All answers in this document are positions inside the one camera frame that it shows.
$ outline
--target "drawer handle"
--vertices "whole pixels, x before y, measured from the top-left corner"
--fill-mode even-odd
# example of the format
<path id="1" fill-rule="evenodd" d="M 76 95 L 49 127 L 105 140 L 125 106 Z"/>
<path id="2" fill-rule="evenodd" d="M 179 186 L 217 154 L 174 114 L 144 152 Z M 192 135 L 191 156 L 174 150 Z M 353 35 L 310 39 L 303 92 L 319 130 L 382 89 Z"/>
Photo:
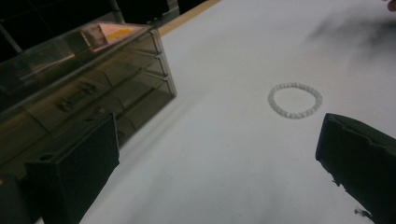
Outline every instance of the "drawer handle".
<path id="1" fill-rule="evenodd" d="M 97 92 L 96 86 L 86 82 L 83 82 L 82 84 L 81 90 L 71 94 L 68 98 L 63 99 L 57 104 L 58 108 L 63 112 L 70 112 L 79 101 L 84 99 L 86 96 L 94 95 Z"/>

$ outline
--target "white bracelet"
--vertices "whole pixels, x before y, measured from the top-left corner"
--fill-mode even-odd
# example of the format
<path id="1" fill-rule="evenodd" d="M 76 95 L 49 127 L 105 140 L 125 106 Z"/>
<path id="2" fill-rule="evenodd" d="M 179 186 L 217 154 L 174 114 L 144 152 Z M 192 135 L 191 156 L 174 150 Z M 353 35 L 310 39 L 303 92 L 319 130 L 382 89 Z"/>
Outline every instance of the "white bracelet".
<path id="1" fill-rule="evenodd" d="M 277 91 L 286 89 L 286 88 L 297 88 L 297 89 L 311 93 L 315 97 L 315 105 L 312 106 L 312 108 L 307 109 L 301 113 L 290 113 L 290 112 L 282 109 L 279 105 L 276 104 L 274 95 Z M 279 84 L 279 85 L 273 87 L 270 91 L 270 94 L 268 95 L 268 102 L 269 102 L 270 106 L 275 110 L 276 113 L 278 113 L 279 115 L 281 115 L 285 118 L 288 118 L 288 119 L 303 119 L 307 116 L 312 115 L 320 108 L 322 101 L 323 101 L 323 97 L 317 90 L 315 90 L 314 88 L 312 88 L 310 86 L 307 86 L 307 85 L 304 85 L 301 83 L 297 83 L 297 82 Z"/>

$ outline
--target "white surface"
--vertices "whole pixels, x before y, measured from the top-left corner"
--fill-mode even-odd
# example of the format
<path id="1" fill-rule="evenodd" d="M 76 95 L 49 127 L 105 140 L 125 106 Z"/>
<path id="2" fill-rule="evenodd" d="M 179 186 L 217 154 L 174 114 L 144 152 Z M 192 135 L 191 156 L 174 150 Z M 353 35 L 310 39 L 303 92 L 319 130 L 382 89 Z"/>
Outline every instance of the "white surface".
<path id="1" fill-rule="evenodd" d="M 315 151 L 327 112 L 396 136 L 395 34 L 366 41 L 389 18 L 376 0 L 222 0 L 169 33 L 178 97 L 124 146 L 81 223 L 370 223 Z M 314 115 L 268 105 L 291 81 L 323 95 Z"/>

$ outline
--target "white table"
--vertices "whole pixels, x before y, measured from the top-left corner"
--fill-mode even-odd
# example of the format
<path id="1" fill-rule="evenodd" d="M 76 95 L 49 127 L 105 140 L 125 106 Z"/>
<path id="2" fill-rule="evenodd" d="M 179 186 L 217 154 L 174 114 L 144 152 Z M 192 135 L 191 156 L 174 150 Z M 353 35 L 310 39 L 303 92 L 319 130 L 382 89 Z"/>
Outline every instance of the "white table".
<path id="1" fill-rule="evenodd" d="M 167 34 L 178 97 L 124 146 L 81 223 L 370 223 L 315 151 L 328 112 L 396 136 L 390 20 L 376 0 L 222 0 Z M 267 103 L 291 81 L 323 95 L 313 116 L 285 119 Z M 297 90 L 277 100 L 313 102 Z"/>

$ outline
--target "plastic drawer unit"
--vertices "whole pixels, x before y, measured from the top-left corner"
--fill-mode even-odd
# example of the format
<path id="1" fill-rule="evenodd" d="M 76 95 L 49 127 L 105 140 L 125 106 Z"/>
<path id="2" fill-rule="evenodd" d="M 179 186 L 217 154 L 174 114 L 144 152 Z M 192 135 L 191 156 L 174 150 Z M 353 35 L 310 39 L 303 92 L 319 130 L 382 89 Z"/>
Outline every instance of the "plastic drawer unit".
<path id="1" fill-rule="evenodd" d="M 112 113 L 119 144 L 176 96 L 157 30 L 93 22 L 0 63 L 0 173 L 77 123 Z"/>

